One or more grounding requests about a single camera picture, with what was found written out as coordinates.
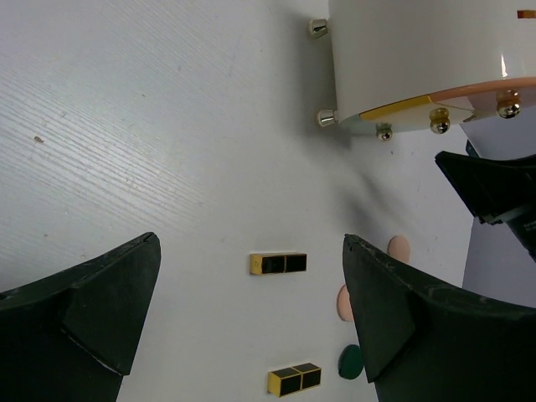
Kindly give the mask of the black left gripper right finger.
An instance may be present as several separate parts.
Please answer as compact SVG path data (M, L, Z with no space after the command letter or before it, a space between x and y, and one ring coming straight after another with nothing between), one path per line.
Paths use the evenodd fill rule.
M534 400L533 308L453 286L355 234L343 272L379 400Z

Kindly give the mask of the black gold lipstick case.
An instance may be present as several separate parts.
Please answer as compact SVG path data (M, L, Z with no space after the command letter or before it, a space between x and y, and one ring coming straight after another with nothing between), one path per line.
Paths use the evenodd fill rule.
M266 390L278 398L315 388L322 380L322 369L314 363L281 368L268 373Z
M254 276L305 272L307 255L303 253L251 254L250 274Z

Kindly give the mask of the yellow drawer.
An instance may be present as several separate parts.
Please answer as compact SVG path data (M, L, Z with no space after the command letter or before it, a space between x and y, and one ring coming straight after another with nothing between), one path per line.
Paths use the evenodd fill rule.
M426 128L444 134L473 116L467 100L433 101L428 95L398 101L360 114L363 121L377 128L388 126L393 132L418 131Z

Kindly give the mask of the orange top drawer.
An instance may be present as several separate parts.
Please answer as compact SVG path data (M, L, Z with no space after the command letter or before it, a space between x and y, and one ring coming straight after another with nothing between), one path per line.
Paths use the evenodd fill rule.
M465 112L459 122L481 120L497 115L497 106L508 102L522 108L535 105L535 78L494 80L464 85L430 94L434 104L451 111Z

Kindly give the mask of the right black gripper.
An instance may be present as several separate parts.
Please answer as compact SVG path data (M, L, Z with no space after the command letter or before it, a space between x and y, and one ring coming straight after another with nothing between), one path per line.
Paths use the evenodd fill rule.
M535 257L535 156L491 160L442 151L435 163L481 224L506 224Z

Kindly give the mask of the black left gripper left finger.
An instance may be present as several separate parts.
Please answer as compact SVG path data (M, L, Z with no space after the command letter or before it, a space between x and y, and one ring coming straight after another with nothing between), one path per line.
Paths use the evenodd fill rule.
M161 265L145 233L1 294L3 401L114 401L130 374Z

